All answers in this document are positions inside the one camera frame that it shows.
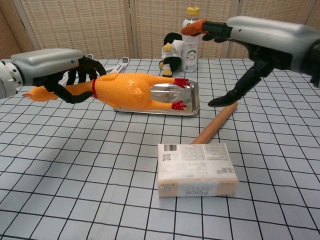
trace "metal tray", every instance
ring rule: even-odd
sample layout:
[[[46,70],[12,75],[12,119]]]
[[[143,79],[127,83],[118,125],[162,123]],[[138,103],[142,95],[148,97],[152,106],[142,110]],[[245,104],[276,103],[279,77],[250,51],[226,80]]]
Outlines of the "metal tray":
[[[144,113],[144,114],[162,114],[162,115],[175,115],[175,116],[193,116],[196,115],[200,108],[199,102],[199,88],[198,84],[190,81],[190,86],[184,88],[171,83],[157,84],[151,87],[151,98],[155,101],[172,103],[183,101],[187,105],[184,110],[175,109],[157,109],[157,110],[132,110],[123,108],[114,108],[119,112],[129,113]]]

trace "stuffed toy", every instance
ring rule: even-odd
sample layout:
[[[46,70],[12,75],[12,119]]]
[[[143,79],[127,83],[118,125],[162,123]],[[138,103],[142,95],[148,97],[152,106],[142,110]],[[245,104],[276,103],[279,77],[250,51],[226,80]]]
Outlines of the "stuffed toy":
[[[184,42],[181,34],[170,32],[165,36],[161,51],[162,61],[159,62],[159,68],[163,70],[163,77],[171,78],[173,72],[179,69],[183,48]]]

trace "plastic bottle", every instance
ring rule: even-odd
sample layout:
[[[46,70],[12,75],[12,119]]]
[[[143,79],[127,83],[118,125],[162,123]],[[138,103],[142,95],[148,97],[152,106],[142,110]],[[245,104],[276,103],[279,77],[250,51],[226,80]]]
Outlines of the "plastic bottle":
[[[186,9],[186,18],[182,23],[182,27],[186,27],[199,20],[198,7],[188,7]],[[181,57],[181,70],[186,73],[193,73],[198,67],[198,46],[199,37],[198,36],[186,36],[182,35],[183,40],[183,51]]]

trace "robotic arm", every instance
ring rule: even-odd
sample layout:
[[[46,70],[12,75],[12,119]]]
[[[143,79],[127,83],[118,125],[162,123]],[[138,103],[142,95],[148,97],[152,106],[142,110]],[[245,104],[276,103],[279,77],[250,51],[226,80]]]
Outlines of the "robotic arm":
[[[59,84],[65,72],[68,71],[67,85],[72,85],[78,72],[79,83],[105,75],[106,70],[98,62],[85,57],[75,49],[53,48],[14,54],[10,62],[0,62],[0,99],[12,97],[21,86],[44,86],[67,103],[76,104],[88,99],[93,93],[83,92],[72,95]]]
[[[230,41],[248,50],[253,66],[225,96],[211,100],[210,107],[233,104],[246,95],[273,69],[291,70],[311,76],[310,82],[319,88],[320,31],[290,22],[249,16],[235,16],[224,22],[199,20],[184,27],[183,35],[204,34],[204,41]]]

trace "yellow rubber chicken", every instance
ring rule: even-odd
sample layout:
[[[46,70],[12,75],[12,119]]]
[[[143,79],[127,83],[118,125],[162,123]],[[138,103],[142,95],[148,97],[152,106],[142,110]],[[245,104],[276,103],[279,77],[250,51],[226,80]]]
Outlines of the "yellow rubber chicken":
[[[151,99],[151,86],[156,84],[175,84],[181,88],[190,85],[186,78],[155,76],[147,73],[113,72],[91,81],[67,85],[65,88],[73,95],[91,91],[93,93],[92,97],[113,108],[184,110],[187,107],[187,105],[182,104],[183,101],[165,103]],[[25,93],[23,96],[36,102],[58,99],[58,96],[53,92],[48,92],[43,86],[33,87],[29,93]]]

